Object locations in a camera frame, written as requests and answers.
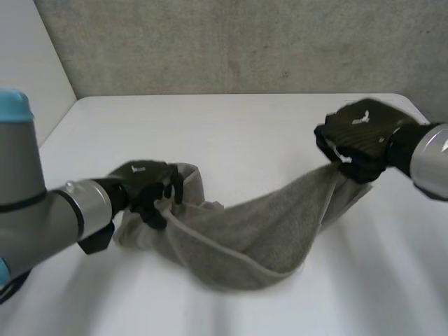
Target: gray towel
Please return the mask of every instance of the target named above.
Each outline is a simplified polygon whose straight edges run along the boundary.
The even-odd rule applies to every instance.
[[[206,285],[253,290],[290,276],[316,235],[370,189],[344,178],[337,165],[311,171],[266,196],[224,209],[205,202],[197,167],[178,164],[185,177],[182,205],[156,203],[167,219],[155,231],[138,214],[125,212],[114,234],[119,246],[156,250]]]

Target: white table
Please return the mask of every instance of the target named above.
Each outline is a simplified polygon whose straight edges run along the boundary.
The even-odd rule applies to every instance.
[[[326,163],[313,129],[361,94],[92,97],[41,148],[49,188],[131,159],[191,162],[228,206]],[[371,94],[424,118],[404,97]],[[254,293],[205,290],[151,252],[72,246],[0,307],[0,335],[447,335],[448,210],[398,171],[318,237],[301,273]]]

